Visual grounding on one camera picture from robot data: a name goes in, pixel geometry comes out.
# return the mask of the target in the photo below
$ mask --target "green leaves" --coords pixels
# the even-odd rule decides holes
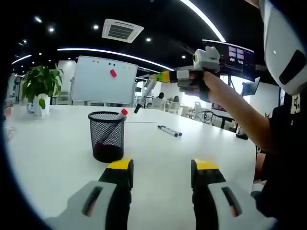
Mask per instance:
[[[26,97],[29,102],[33,102],[34,97],[40,94],[46,94],[49,97],[52,97],[53,93],[58,95],[62,89],[59,84],[59,82],[62,83],[61,72],[63,73],[61,69],[49,69],[43,66],[32,67],[23,78],[22,100]]]
[[[45,104],[45,100],[43,98],[39,99],[38,104],[40,105],[40,107],[42,109],[45,109],[46,104]]]

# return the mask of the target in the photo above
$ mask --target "white helmet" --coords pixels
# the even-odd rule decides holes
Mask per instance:
[[[264,22],[264,59],[278,85],[290,95],[307,87],[307,59],[303,41],[289,18],[270,0],[260,0]]]

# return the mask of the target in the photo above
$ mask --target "white flower pot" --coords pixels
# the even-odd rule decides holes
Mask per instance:
[[[40,105],[38,104],[39,99],[43,98],[45,100],[45,109],[42,109]],[[33,100],[33,109],[34,109],[34,116],[46,116],[49,114],[50,111],[50,97],[47,96],[47,94],[40,94],[38,96],[35,96]]]

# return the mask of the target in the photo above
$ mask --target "black t-shirt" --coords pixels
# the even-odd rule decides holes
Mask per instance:
[[[265,216],[277,218],[282,226],[298,222],[299,214],[306,212],[306,118],[307,90],[296,96],[286,95],[284,104],[275,108],[269,119],[277,154],[256,200],[257,208]]]

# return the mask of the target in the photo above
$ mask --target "ceiling air conditioner vent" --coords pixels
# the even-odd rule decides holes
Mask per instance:
[[[132,43],[143,29],[144,27],[139,25],[114,19],[106,19],[102,30],[102,37]]]

